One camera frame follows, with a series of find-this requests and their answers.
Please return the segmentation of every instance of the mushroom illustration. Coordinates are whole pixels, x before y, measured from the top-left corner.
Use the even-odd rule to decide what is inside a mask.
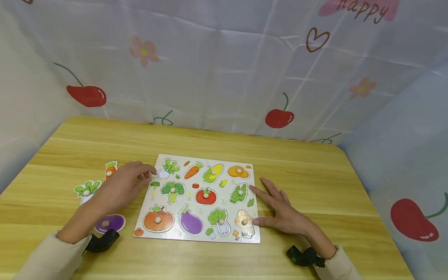
[[[251,238],[255,234],[252,222],[254,219],[245,210],[239,210],[235,218],[235,224],[241,227],[241,236]]]
[[[232,236],[235,237],[235,240],[240,240],[240,233],[236,229],[233,231]]]

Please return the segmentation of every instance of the wooden puzzle board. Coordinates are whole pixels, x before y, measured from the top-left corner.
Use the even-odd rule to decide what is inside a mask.
[[[160,154],[134,236],[260,243],[251,164]]]

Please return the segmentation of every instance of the right hand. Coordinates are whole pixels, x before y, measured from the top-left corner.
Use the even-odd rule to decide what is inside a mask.
[[[101,215],[111,214],[131,203],[138,193],[151,183],[150,173],[157,174],[153,166],[141,161],[128,162],[104,181],[92,199],[86,203],[100,209]]]
[[[275,210],[275,217],[259,217],[254,219],[254,225],[260,227],[276,228],[285,233],[306,235],[307,229],[314,225],[314,222],[291,206],[288,196],[283,190],[278,190],[271,180],[260,178],[269,194],[250,185],[250,189],[268,203]]]

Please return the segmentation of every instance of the finger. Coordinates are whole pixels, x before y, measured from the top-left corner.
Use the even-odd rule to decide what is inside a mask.
[[[286,201],[286,203],[288,203],[289,205],[291,205],[291,202],[289,202],[289,198],[286,195],[286,192],[284,192],[284,190],[280,190],[280,194],[283,197],[284,201]]]
[[[146,178],[135,184],[135,191],[140,192],[144,187],[147,187],[151,183],[151,178]]]
[[[257,196],[259,196],[263,201],[265,201],[267,204],[269,204],[272,208],[274,208],[275,199],[268,195],[267,193],[263,192],[262,190],[258,189],[255,186],[250,185],[250,190],[253,191]]]
[[[145,178],[151,178],[151,174],[149,173],[149,171],[143,172],[143,176]]]
[[[135,166],[135,167],[133,167],[133,172],[134,172],[134,176],[136,176],[136,177],[144,172],[151,172],[154,175],[157,174],[156,169],[152,165],[149,165],[149,164],[142,164],[142,165]]]
[[[276,228],[276,219],[268,217],[258,217],[254,219],[253,224],[259,227]]]
[[[138,166],[138,165],[142,165],[143,163],[141,161],[129,161],[128,163],[126,163],[124,166]]]
[[[137,176],[137,178],[138,178],[139,180],[143,180],[143,179],[145,179],[145,178],[149,178],[149,177],[151,177],[151,176],[149,175],[149,171],[143,172],[142,174],[140,174],[140,175]]]
[[[272,183],[270,183],[270,181],[268,179],[261,177],[260,180],[263,183],[263,185],[266,187],[267,191],[271,194],[271,196],[273,196],[276,199],[282,199],[277,188]]]
[[[268,180],[269,181],[269,184],[271,184],[271,186],[276,190],[276,191],[278,191],[279,189],[277,188],[277,186],[271,181],[271,180]]]

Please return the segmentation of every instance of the beige sleeve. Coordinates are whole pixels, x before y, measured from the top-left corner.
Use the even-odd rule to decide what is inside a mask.
[[[336,247],[336,255],[325,261],[325,267],[314,267],[319,278],[321,280],[362,280],[342,246]]]
[[[57,232],[53,232],[39,244],[13,280],[70,278],[81,264],[82,255],[91,235],[76,244],[69,244],[57,239],[56,234]]]

